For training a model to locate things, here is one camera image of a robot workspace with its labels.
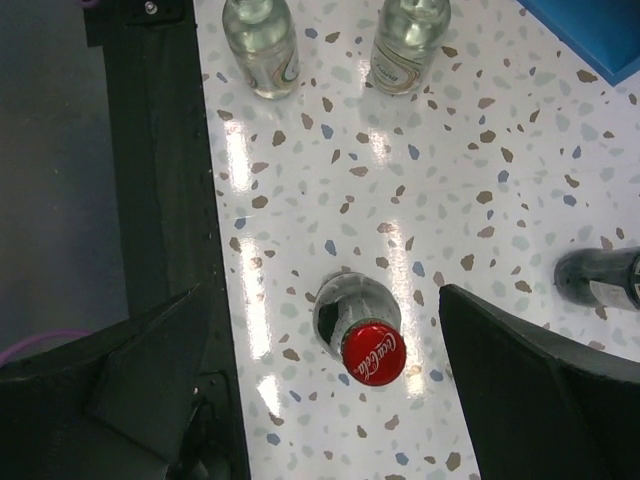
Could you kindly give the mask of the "clear soda bottle shelved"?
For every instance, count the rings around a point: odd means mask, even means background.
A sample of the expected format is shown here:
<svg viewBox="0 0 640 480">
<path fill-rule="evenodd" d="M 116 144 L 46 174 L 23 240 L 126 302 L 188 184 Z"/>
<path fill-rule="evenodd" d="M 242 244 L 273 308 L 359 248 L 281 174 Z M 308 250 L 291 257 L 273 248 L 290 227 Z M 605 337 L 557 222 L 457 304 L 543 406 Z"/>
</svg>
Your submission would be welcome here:
<svg viewBox="0 0 640 480">
<path fill-rule="evenodd" d="M 371 51 L 373 83 L 390 95 L 417 88 L 433 63 L 450 21 L 448 0 L 386 0 Z"/>
</svg>

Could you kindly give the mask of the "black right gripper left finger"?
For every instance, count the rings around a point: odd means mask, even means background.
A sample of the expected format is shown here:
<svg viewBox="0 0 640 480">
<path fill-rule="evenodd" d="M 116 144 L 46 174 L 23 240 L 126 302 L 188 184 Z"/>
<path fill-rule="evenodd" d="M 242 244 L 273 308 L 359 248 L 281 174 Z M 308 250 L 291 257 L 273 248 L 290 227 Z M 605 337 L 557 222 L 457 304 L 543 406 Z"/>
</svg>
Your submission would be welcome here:
<svg viewBox="0 0 640 480">
<path fill-rule="evenodd" d="M 229 314 L 201 283 L 147 312 L 1 355 L 5 479 L 246 479 Z"/>
</svg>

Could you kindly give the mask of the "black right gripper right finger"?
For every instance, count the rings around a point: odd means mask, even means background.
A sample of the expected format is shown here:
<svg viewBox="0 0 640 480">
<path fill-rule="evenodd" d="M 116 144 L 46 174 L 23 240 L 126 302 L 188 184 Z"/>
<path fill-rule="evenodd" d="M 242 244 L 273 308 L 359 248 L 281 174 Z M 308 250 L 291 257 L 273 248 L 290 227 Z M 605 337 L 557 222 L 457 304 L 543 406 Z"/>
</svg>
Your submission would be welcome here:
<svg viewBox="0 0 640 480">
<path fill-rule="evenodd" d="M 449 362 L 484 479 L 636 479 L 639 365 L 439 290 Z"/>
</svg>

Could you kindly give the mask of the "clear soda bottle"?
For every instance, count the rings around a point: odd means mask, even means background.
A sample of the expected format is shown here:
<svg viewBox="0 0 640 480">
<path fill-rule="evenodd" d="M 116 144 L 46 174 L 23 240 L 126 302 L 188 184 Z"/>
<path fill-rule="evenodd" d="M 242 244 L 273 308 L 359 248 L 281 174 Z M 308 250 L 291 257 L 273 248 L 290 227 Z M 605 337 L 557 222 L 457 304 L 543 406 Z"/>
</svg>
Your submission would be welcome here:
<svg viewBox="0 0 640 480">
<path fill-rule="evenodd" d="M 297 37 L 286 1 L 227 1 L 222 25 L 230 50 L 254 93 L 276 100 L 297 87 Z"/>
</svg>

